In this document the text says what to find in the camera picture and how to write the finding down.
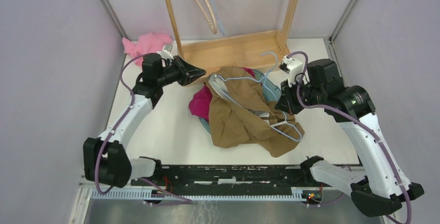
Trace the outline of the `magenta cloth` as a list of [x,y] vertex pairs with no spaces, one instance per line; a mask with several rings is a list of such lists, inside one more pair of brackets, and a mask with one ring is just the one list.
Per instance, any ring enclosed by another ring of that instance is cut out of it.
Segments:
[[192,115],[212,124],[230,119],[237,122],[247,115],[247,110],[257,110],[265,103],[261,84],[253,81],[249,68],[223,66],[215,74],[212,82],[207,80],[189,102]]

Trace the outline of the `wooden clothes rack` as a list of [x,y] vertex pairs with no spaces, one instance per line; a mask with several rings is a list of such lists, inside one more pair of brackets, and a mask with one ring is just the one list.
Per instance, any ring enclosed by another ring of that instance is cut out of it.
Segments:
[[165,0],[177,54],[186,62],[206,70],[207,75],[219,70],[222,66],[239,66],[256,68],[267,72],[271,68],[265,52],[273,52],[279,58],[287,55],[287,39],[290,34],[298,0],[289,0],[281,30],[257,32],[221,39],[199,41],[196,43],[181,43],[177,22],[171,0]]

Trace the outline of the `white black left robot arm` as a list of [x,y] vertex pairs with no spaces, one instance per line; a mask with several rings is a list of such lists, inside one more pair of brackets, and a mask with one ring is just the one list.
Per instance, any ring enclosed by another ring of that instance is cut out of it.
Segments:
[[83,144],[85,178],[95,183],[99,194],[105,195],[114,187],[123,188],[129,181],[143,177],[151,186],[162,182],[159,160],[147,157],[129,159],[128,143],[144,118],[156,107],[163,88],[177,82],[187,86],[207,72],[172,56],[168,51],[138,55],[142,71],[130,88],[130,100],[119,117],[98,137],[89,137]]

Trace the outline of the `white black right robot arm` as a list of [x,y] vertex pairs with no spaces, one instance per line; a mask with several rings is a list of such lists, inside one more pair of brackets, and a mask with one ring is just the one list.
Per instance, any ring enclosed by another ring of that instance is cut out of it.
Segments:
[[288,77],[281,83],[276,109],[291,115],[304,109],[323,109],[346,133],[364,167],[363,172],[350,171],[313,156],[300,164],[303,185],[312,187],[320,182],[334,187],[368,217],[391,215],[424,194],[423,187],[410,181],[396,163],[367,91],[345,86],[334,61],[303,64],[285,56],[280,69]]

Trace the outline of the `teal plastic basket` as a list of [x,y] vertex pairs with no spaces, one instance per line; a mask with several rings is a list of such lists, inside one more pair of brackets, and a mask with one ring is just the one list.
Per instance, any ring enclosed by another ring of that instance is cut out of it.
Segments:
[[[252,71],[251,74],[255,77],[256,80],[260,80],[264,82],[266,87],[263,87],[263,96],[268,101],[276,101],[281,96],[281,89],[272,83],[269,79],[265,79],[266,74],[257,70],[257,69],[249,69],[244,68],[247,72]],[[200,120],[200,123],[204,127],[204,129],[211,134],[209,121],[207,119],[209,112],[209,103],[212,98],[212,94],[207,86],[203,86],[203,88],[194,94],[193,99],[190,101],[189,108],[190,112],[197,116]]]

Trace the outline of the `pink crumpled cloth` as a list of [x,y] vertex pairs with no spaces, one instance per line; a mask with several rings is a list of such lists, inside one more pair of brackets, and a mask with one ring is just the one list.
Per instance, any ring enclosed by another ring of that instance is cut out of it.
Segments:
[[172,44],[172,39],[166,34],[147,33],[139,36],[137,42],[132,42],[127,38],[122,38],[124,53],[131,58],[142,54],[156,53],[161,51],[166,44]]

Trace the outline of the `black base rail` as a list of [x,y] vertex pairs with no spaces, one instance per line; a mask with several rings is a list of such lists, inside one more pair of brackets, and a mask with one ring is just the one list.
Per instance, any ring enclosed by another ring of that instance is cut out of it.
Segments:
[[321,188],[298,165],[163,165],[149,180],[181,196],[286,196],[293,187]]

